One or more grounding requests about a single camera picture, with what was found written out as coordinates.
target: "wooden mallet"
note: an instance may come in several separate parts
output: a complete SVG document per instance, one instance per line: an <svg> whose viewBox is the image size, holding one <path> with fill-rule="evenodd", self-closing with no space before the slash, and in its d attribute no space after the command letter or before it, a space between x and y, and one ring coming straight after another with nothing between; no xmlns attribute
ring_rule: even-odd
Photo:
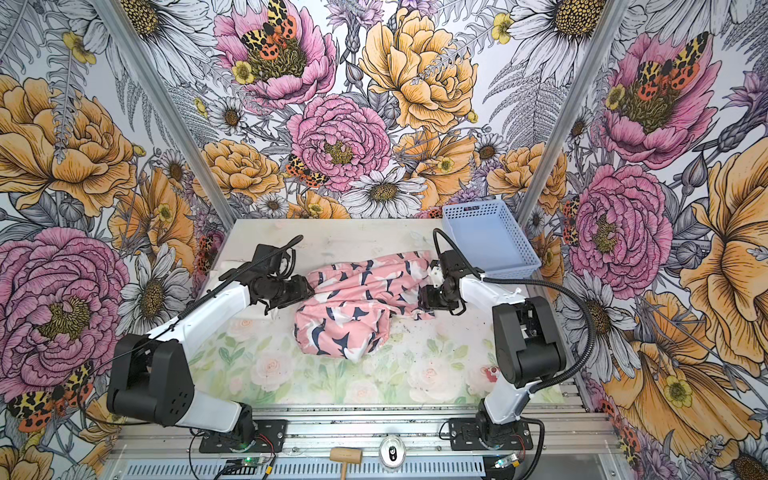
<svg viewBox="0 0 768 480"><path fill-rule="evenodd" d="M333 447L331 449L331 462L341 462L341 480L346 480L347 464L360 465L362 463L362 450Z"/></svg>

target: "white daisy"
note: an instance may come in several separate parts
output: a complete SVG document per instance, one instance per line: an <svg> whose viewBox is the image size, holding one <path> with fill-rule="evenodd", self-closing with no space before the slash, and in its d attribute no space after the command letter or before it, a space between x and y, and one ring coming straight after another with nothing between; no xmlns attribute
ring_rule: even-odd
<svg viewBox="0 0 768 480"><path fill-rule="evenodd" d="M187 162L184 161L184 157L178 150L166 150L163 152L157 161L157 165L163 170L171 185L177 190L184 191L184 185L192 180L192 172L190 172Z"/></svg>
<svg viewBox="0 0 768 480"><path fill-rule="evenodd" d="M531 211L531 216L528 218L528 221L525 222L525 232L528 235L528 238L536 238L544 233L546 224L547 217L544 210L539 204L535 204Z"/></svg>
<svg viewBox="0 0 768 480"><path fill-rule="evenodd" d="M751 435L739 442L739 456L720 472L721 480L768 478L768 441Z"/></svg>
<svg viewBox="0 0 768 480"><path fill-rule="evenodd" d="M288 214L288 200L278 194L266 194L253 204L266 218L285 218Z"/></svg>
<svg viewBox="0 0 768 480"><path fill-rule="evenodd" d="M516 4L510 12L514 23L508 29L519 42L512 63L527 61L525 76L541 66L542 80L554 75L557 86L568 83L587 53L605 0L516 0ZM622 21L625 35L642 25L638 13L627 11Z"/></svg>
<svg viewBox="0 0 768 480"><path fill-rule="evenodd" d="M84 47L107 52L115 77L123 78L128 62L93 7L94 0L59 0L58 8ZM155 67L172 86L204 77L201 63L210 62L204 48L216 38L207 32L211 19L201 0L121 0L123 10L150 52Z"/></svg>
<svg viewBox="0 0 768 480"><path fill-rule="evenodd" d="M175 260L176 248L168 248L167 243L160 247L154 264L146 253L139 253L135 265L138 283L129 283L120 291L118 335L142 335L174 318L192 300L190 274L181 260Z"/></svg>
<svg viewBox="0 0 768 480"><path fill-rule="evenodd" d="M611 377L619 379L619 372L611 359L613 353L613 358L624 374L634 378L635 369L641 367L640 359L622 334L625 330L634 329L634 317L627 310L611 306L614 301L611 286L603 285L600 278L593 277L586 270L583 277L572 272L566 274L563 286L582 298L592 314L597 338L587 368L596 372L601 382L609 382ZM587 346L584 314L576 302L566 295L558 297L555 309L563 317L563 329L568 342L581 355Z"/></svg>
<svg viewBox="0 0 768 480"><path fill-rule="evenodd" d="M422 207L425 178L403 180L404 167L393 168L386 177L378 170L349 182L352 190L342 195L341 204L353 218L408 218Z"/></svg>
<svg viewBox="0 0 768 480"><path fill-rule="evenodd" d="M245 110L235 97L217 98L208 105L208 121L229 135L239 134L243 129Z"/></svg>
<svg viewBox="0 0 768 480"><path fill-rule="evenodd" d="M482 163L497 162L507 149L507 142L499 134L480 134L475 143L475 151Z"/></svg>
<svg viewBox="0 0 768 480"><path fill-rule="evenodd" d="M689 41L702 31L718 35L727 20L741 23L755 9L755 0L655 0L646 7L650 15L645 29L659 32L664 42L675 45Z"/></svg>

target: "black mounting plate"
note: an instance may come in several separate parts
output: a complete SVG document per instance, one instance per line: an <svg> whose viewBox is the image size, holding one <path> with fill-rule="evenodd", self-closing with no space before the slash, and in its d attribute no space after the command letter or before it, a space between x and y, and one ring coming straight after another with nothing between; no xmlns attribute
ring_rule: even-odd
<svg viewBox="0 0 768 480"><path fill-rule="evenodd" d="M285 440L288 421L253 420L253 423L256 426L256 432L264 435L272 442L275 453L283 451L283 440ZM272 451L269 444L258 438L247 450L243 450L243 447L244 445L227 438L225 435L210 432L210 434L203 435L203 440L200 442L200 453L269 453Z"/></svg>
<svg viewBox="0 0 768 480"><path fill-rule="evenodd" d="M493 438L498 448L490 449L480 441L480 430L475 419L450 419L448 420L451 436L451 450L454 452L467 452L469 450L522 450L520 439L523 440L526 450L533 449L531 430L526 422L516 422L514 431Z"/></svg>

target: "orange flower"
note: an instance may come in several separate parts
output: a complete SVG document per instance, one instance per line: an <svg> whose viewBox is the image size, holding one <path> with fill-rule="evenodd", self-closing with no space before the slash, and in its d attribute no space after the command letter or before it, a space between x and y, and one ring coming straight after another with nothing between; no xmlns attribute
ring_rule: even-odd
<svg viewBox="0 0 768 480"><path fill-rule="evenodd" d="M130 252L144 251L154 261L163 243L176 247L176 260L192 271L197 241L194 238L192 210L171 187L160 168L152 179L141 176L141 194L120 196L108 225L112 246Z"/></svg>
<svg viewBox="0 0 768 480"><path fill-rule="evenodd" d="M538 237L534 238L531 242L533 249L538 257L541 259L541 268L539 273L544 280L556 283L558 285L563 284L564 274L564 262L562 253L562 239L556 237L551 233L544 236L542 233ZM557 290L547 289L551 299L554 301L560 294Z"/></svg>
<svg viewBox="0 0 768 480"><path fill-rule="evenodd" d="M488 173L488 192L494 195L504 194L507 197L526 191L541 162L544 147L544 142L541 142L531 148L521 147L517 151L502 155L499 159L502 168ZM554 215L560 200L565 197L565 168L565 154L561 152L538 199L541 208L549 215Z"/></svg>
<svg viewBox="0 0 768 480"><path fill-rule="evenodd" d="M723 367L704 361L713 347L705 325L695 323L695 315L673 293L648 291L637 310L640 328L631 334L630 345L641 368L633 379L619 370L621 378L604 384L605 392L629 423L660 442L674 431L672 450L677 455L689 455L711 435L722 435L725 449L715 465L728 465L739 455L736 440L757 438L760 422L750 420L752 410L726 392L733 387ZM671 320L685 324L678 327ZM742 382L737 386L747 388Z"/></svg>
<svg viewBox="0 0 768 480"><path fill-rule="evenodd" d="M714 232L701 265L680 271L690 304L707 316L707 338L724 362L752 376L768 361L768 138L710 170L709 211L696 218Z"/></svg>
<svg viewBox="0 0 768 480"><path fill-rule="evenodd" d="M478 66L468 56L437 74L424 74L438 55L452 47L453 34L435 30L435 23L418 10L408 13L401 8L394 33L382 23L368 30L360 68L376 81L371 90L395 95L401 127L445 133L472 110Z"/></svg>
<svg viewBox="0 0 768 480"><path fill-rule="evenodd" d="M46 189L67 192L96 217L116 195L136 187L133 145L96 97L76 92L73 130L55 151L59 120L51 98L60 93L41 78L28 78L22 87L0 75L0 191L26 194L18 209L37 203Z"/></svg>
<svg viewBox="0 0 768 480"><path fill-rule="evenodd" d="M283 175L279 173L280 165L249 144L222 140L206 144L202 153L227 198L237 192L256 200L285 187ZM207 197L197 179L193 189L200 197Z"/></svg>
<svg viewBox="0 0 768 480"><path fill-rule="evenodd" d="M474 137L459 140L446 135L442 140L431 132L419 131L403 135L393 150L403 156L405 162L418 164L411 178L424 177L427 189L423 195L422 210L443 205L472 179L472 165L480 165L475 152Z"/></svg>
<svg viewBox="0 0 768 480"><path fill-rule="evenodd" d="M298 205L288 205L288 218L349 218L346 208L338 200L322 197L311 190L297 200Z"/></svg>
<svg viewBox="0 0 768 480"><path fill-rule="evenodd" d="M0 478L50 480L53 476L52 462L53 454L41 452L36 446L28 448L24 456L18 454L16 447L0 447Z"/></svg>

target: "black cable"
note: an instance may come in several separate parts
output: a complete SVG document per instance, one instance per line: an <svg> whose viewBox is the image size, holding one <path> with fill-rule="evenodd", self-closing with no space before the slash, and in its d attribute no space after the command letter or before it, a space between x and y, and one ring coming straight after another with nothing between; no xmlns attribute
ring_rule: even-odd
<svg viewBox="0 0 768 480"><path fill-rule="evenodd" d="M467 267L467 270L474 275L476 278L480 279L482 282L486 283L496 283L499 285L515 285L515 284L521 284L521 285L536 285L536 286L546 286L548 288L551 288L553 290L557 290L560 293L563 293L565 296L576 302L576 305L578 305L579 309L581 309L581 312L584 314L584 320L587 323L587 345L584 348L584 352L581 354L581 356L574 362L573 365L567 370L565 370L560 375L557 375L549 380L543 380L535 385L533 385L529 392L531 395L538 392L541 389L545 389L547 387L557 385L560 382L563 382L564 380L570 379L573 375L575 375L579 370L584 368L584 365L587 364L587 361L589 360L589 357L592 356L592 353L594 351L594 343L595 343L595 330L594 330L594 321L592 319L592 314L589 311L589 307L587 307L587 304L585 301L583 301L582 298L580 298L575 293L571 292L569 289L565 288L562 285L558 285L556 283L548 282L546 280L533 280L533 279L525 279L525 278L518 278L518 279L502 279L502 278L490 278L487 276L480 275L480 272L477 271L476 268L474 268L470 262L467 260L467 257L464 256L462 251L458 248L456 243L451 240L451 237L449 237L444 231L440 230L439 228L435 228L432 231L432 239L435 241L435 250L437 250L438 255L440 254L440 248L437 241L437 236L440 235L449 243L451 248L455 250L455 252L458 254L459 258L462 259L464 264Z"/></svg>
<svg viewBox="0 0 768 480"><path fill-rule="evenodd" d="M533 460L531 460L531 466L528 467L528 470L525 472L525 475L518 478L518 480L528 480L531 475L533 475L533 471L536 469L536 465L538 465L538 460L541 457L541 452L544 450L544 422L542 422L539 419L530 419L527 417L520 417L520 420L523 422L528 423L535 423L538 425L538 445L536 448L536 453L533 455Z"/></svg>
<svg viewBox="0 0 768 480"><path fill-rule="evenodd" d="M197 473L195 473L195 471L194 471L194 467L192 466L192 444L194 443L194 440L197 437L203 435L205 432L201 432L201 431L198 430L197 433L195 433L195 432L192 432L192 429L190 429L190 433L192 434L192 439L190 440L190 448L187 449L187 458L190 461L190 470L192 470L192 475L194 475L196 480L200 480L197 477Z"/></svg>
<svg viewBox="0 0 768 480"><path fill-rule="evenodd" d="M122 356L130 355L133 352L136 352L137 350L140 350L140 349L144 348L151 340L158 339L158 338L162 337L163 335L165 335L166 333L170 332L171 330L176 328L176 325L178 325L178 323L184 317L188 316L190 313L192 313L197 307L199 307L203 303L205 303L208 300L210 300L211 298L215 297L218 293L221 292L221 290L224 290L224 288L226 288L227 285L229 285L234 280L236 280L237 277L241 273L247 272L248 270L250 270L250 269L254 268L255 266L259 265L260 263L262 263L263 261L268 260L268 259L274 257L275 255L281 254L281 253L285 252L286 250L288 250L289 248L292 248L292 247L296 246L296 244L299 243L303 239L304 239L304 235L296 235L294 238L291 239L290 242L286 243L281 248L278 248L277 250L273 250L272 252L268 253L267 255L262 255L262 257L260 257L260 258L254 260L252 262L245 263L244 265L240 266L237 270L234 271L234 273L232 275L227 277L227 279L224 280L216 288L214 288L210 292L206 293L201 298L199 298L199 299L193 301L192 303L190 303L189 305L187 305L187 307L184 310L182 310L181 313L179 313L177 320L175 322L173 322L172 324L170 324L159 335L156 335L156 336L154 336L151 339L147 339L146 342L142 343L139 346L135 346L133 349L130 349L127 352L121 353L120 355L117 355L117 356L113 356L109 360L106 360L106 361L102 362L98 367L96 367L93 370L91 370L83 378L83 382L77 388L77 392L75 393L75 398L77 399L78 409L82 412L82 414L85 416L85 418L89 419L89 420L91 420L93 422L96 422L96 423L101 423L102 425L115 425L115 426L120 426L120 427L122 427L122 426L132 426L132 425L152 425L152 422L132 422L132 423L107 422L105 420L95 419L94 417L90 416L88 414L88 412L85 410L85 407L82 404L82 399L80 398L80 394L82 392L83 387L88 384L88 379L90 379L94 375L94 373L97 372L101 367L103 367L103 366L105 366L105 365L115 361L116 359L121 358Z"/></svg>

